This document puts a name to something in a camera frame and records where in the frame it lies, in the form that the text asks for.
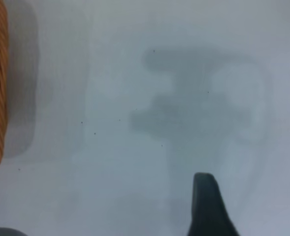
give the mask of white surface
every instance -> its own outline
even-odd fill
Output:
[[[194,172],[290,235],[290,0],[6,0],[0,226],[185,235]]]

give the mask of black plastic object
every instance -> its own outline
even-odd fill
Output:
[[[18,230],[0,228],[0,236],[27,236],[27,235]]]
[[[193,181],[192,223],[188,236],[238,236],[229,219],[218,183],[211,174],[197,173]]]

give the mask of white table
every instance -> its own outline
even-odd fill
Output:
[[[211,172],[241,235],[290,235],[290,0],[5,2],[0,227],[185,235]]]

